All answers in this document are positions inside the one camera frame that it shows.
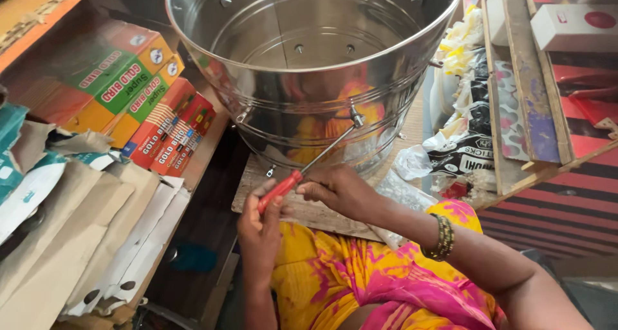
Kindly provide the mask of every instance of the red circle logo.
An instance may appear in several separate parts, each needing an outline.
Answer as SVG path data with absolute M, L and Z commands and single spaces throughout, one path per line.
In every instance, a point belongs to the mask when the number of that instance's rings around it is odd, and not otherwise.
M 590 26 L 597 28 L 612 28 L 616 26 L 616 19 L 604 12 L 590 12 L 583 18 Z

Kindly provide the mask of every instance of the red screwdriver handle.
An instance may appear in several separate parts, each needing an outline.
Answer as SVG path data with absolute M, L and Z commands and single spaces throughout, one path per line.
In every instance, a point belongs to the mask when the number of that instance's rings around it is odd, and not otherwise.
M 294 185 L 303 180 L 303 175 L 298 172 L 298 170 L 293 170 L 292 174 L 288 176 L 288 178 L 282 180 L 279 184 L 275 185 L 275 187 L 269 191 L 266 195 L 262 196 L 259 199 L 258 203 L 258 212 L 259 214 L 264 214 L 267 210 L 267 206 L 275 197 L 277 196 L 285 196 Z

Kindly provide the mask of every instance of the woman's left hand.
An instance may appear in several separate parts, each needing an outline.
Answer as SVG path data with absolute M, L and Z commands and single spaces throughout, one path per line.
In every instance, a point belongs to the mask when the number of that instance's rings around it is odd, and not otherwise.
M 249 194 L 237 224 L 245 283 L 260 290 L 269 288 L 274 260 L 281 245 L 279 218 L 290 215 L 292 211 L 278 196 L 268 204 L 263 217 L 259 214 L 259 198 L 275 184 L 276 181 L 271 179 Z

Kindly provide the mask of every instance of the green bangle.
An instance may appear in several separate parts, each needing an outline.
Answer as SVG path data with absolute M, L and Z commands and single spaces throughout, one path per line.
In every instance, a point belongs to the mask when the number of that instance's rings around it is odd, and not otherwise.
M 453 228 L 451 226 L 451 221 L 449 220 L 449 218 L 443 215 L 437 215 L 435 213 L 431 213 L 431 215 L 433 215 L 437 219 L 437 246 L 430 251 L 427 251 L 425 248 L 421 247 L 421 252 L 423 253 L 423 255 L 425 255 L 426 258 L 436 261 L 444 261 L 453 250 L 455 233 L 453 232 Z

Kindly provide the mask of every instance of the woman's right hand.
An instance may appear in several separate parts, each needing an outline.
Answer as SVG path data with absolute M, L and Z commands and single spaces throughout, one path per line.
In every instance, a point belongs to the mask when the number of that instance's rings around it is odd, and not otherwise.
M 322 201 L 328 208 L 350 219 L 372 223 L 383 212 L 387 198 L 378 194 L 350 166 L 314 168 L 296 193 L 305 201 Z

